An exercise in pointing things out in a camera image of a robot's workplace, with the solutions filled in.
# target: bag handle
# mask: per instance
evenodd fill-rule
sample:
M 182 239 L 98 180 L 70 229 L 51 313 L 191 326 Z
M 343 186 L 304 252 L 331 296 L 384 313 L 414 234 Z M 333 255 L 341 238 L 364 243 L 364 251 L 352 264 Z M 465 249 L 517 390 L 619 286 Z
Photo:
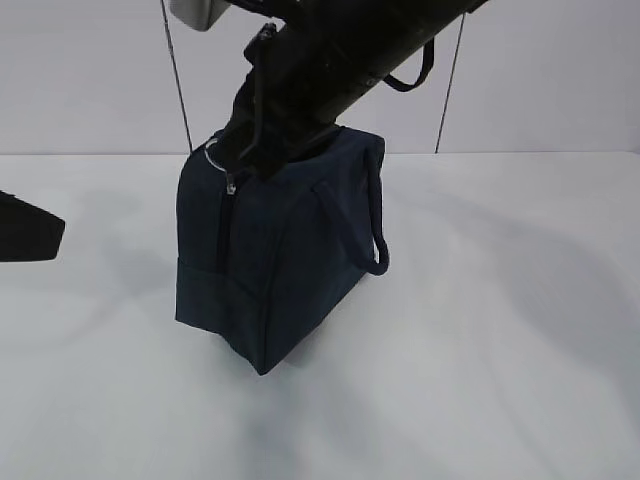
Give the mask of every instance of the bag handle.
M 362 251 L 353 227 L 338 204 L 331 187 L 323 181 L 314 186 L 313 191 L 320 199 L 320 203 L 337 230 L 340 242 L 351 263 L 357 268 L 379 277 L 389 270 L 389 247 L 382 232 L 382 182 L 375 157 L 368 155 L 366 163 L 369 182 L 369 214 L 373 240 L 378 248 L 379 260 L 377 262 L 370 259 Z

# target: zipper pull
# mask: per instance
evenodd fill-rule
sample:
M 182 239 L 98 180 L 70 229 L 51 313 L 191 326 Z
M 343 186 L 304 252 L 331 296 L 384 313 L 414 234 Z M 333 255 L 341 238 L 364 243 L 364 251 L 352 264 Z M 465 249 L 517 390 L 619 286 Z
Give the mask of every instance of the zipper pull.
M 227 172 L 222 166 L 218 165 L 209 155 L 209 149 L 215 145 L 216 143 L 218 143 L 218 139 L 216 137 L 211 138 L 204 146 L 204 156 L 206 157 L 207 161 L 216 169 L 221 171 L 222 173 L 224 173 L 224 176 L 227 180 L 227 195 L 229 195 L 230 197 L 234 196 L 236 194 L 236 192 L 238 191 L 238 187 L 236 186 L 236 182 L 235 179 L 233 178 L 233 175 L 229 172 Z
M 236 186 L 236 182 L 235 182 L 235 179 L 233 178 L 233 175 L 231 175 L 228 172 L 225 172 L 225 176 L 227 178 L 227 195 L 232 197 L 238 191 L 238 187 Z

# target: bag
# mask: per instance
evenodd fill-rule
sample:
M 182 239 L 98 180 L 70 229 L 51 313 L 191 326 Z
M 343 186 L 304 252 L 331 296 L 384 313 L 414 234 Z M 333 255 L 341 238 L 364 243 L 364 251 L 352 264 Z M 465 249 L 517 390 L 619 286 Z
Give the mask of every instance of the bag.
M 58 255 L 65 223 L 0 191 L 0 262 L 42 262 Z
M 268 373 L 365 272 L 387 271 L 383 158 L 382 138 L 343 128 L 319 156 L 265 182 L 237 176 L 234 191 L 197 149 L 178 187 L 176 319 Z

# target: black robotic arm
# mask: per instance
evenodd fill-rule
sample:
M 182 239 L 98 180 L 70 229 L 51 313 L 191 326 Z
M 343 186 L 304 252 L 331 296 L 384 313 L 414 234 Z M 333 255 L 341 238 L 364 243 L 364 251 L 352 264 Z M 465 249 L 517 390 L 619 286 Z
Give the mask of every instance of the black robotic arm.
M 231 0 L 286 25 L 280 31 L 265 25 L 245 50 L 253 69 L 207 153 L 229 173 L 273 175 L 330 139 L 336 118 L 379 82 L 399 91 L 422 84 L 433 66 L 435 36 L 486 1 Z M 420 48 L 415 84 L 391 76 Z

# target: white floor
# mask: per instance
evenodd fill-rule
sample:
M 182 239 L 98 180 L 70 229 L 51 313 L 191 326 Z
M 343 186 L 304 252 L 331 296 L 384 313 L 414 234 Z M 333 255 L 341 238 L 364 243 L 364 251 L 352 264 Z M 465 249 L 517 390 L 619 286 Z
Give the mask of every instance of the white floor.
M 640 157 L 390 156 L 392 270 L 272 375 L 173 321 L 178 157 L 0 157 L 2 480 L 637 480 Z

